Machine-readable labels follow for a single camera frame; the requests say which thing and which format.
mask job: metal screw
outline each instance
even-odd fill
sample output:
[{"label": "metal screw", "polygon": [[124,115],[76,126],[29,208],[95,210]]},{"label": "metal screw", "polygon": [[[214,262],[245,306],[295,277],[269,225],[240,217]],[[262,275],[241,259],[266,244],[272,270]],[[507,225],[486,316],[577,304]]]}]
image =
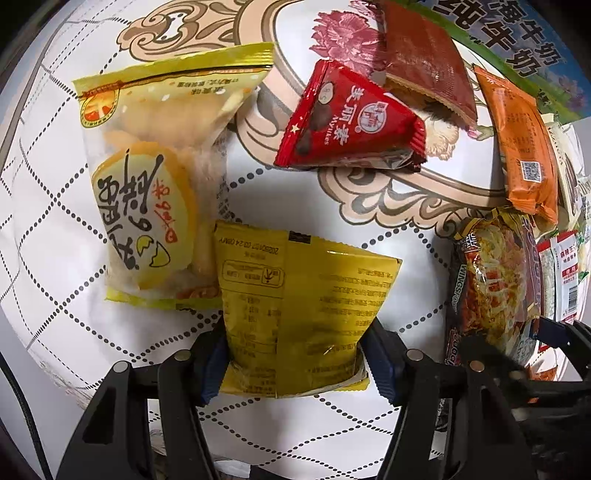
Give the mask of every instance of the metal screw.
[{"label": "metal screw", "polygon": [[475,372],[483,372],[484,364],[478,360],[472,360],[472,362],[470,362],[470,368]]},{"label": "metal screw", "polygon": [[117,362],[115,365],[113,365],[113,372],[117,374],[122,374],[127,370],[128,367],[129,363],[122,360],[121,362]]},{"label": "metal screw", "polygon": [[189,360],[191,358],[191,351],[190,350],[179,350],[174,354],[174,359],[179,362],[184,362],[185,360]]},{"label": "metal screw", "polygon": [[413,348],[407,351],[407,357],[409,360],[412,360],[413,362],[420,362],[425,357],[425,355],[422,351]]},{"label": "metal screw", "polygon": [[509,378],[516,381],[525,380],[527,375],[519,370],[513,370],[512,372],[509,372]]}]

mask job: red triangular candy package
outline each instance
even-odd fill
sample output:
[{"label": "red triangular candy package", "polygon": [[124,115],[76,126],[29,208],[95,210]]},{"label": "red triangular candy package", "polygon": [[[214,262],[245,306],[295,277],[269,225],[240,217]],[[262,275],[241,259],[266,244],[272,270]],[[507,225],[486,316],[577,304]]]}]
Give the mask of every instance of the red triangular candy package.
[{"label": "red triangular candy package", "polygon": [[335,60],[319,60],[275,165],[417,169],[424,156],[421,118],[366,77]]}]

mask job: orange snack package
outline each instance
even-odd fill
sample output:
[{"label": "orange snack package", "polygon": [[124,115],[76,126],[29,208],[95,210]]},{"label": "orange snack package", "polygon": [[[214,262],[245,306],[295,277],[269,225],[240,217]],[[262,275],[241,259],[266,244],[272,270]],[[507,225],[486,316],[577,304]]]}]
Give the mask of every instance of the orange snack package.
[{"label": "orange snack package", "polygon": [[535,99],[474,65],[499,139],[507,198],[517,210],[558,223],[558,175]]}]

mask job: instant noodle package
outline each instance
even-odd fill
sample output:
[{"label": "instant noodle package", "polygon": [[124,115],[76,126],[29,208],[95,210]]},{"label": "instant noodle package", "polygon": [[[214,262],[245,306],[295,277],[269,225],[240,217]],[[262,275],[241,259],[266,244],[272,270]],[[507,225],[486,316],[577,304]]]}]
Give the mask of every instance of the instant noodle package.
[{"label": "instant noodle package", "polygon": [[532,322],[540,316],[540,260],[530,219],[495,209],[456,235],[447,309],[447,361],[464,335],[482,334],[502,353],[526,365],[535,353]]}]

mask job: brown snack package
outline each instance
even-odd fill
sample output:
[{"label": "brown snack package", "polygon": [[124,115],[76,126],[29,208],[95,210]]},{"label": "brown snack package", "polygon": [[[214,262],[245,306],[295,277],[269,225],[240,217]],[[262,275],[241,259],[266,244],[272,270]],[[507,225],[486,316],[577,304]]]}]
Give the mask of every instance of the brown snack package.
[{"label": "brown snack package", "polygon": [[476,127],[474,92],[464,62],[447,32],[396,2],[382,0],[387,77],[420,92]]}]

